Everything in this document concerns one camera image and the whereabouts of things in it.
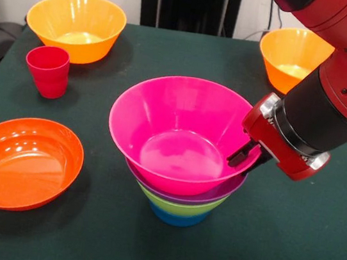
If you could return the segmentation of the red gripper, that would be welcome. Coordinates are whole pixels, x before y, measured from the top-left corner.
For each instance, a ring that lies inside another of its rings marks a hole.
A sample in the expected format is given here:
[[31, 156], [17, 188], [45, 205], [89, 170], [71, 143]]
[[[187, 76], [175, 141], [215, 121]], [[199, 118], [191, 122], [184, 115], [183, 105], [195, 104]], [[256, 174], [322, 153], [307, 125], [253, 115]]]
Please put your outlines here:
[[259, 144], [261, 155], [241, 173], [249, 172], [265, 164], [272, 158], [277, 166], [293, 181], [313, 176], [330, 161], [329, 152], [320, 152], [314, 156], [304, 155], [295, 150], [284, 138], [278, 128], [275, 111], [280, 109], [282, 100], [275, 93], [263, 97], [243, 119], [243, 129], [251, 140], [227, 157], [229, 166], [238, 166], [247, 159], [249, 152]]

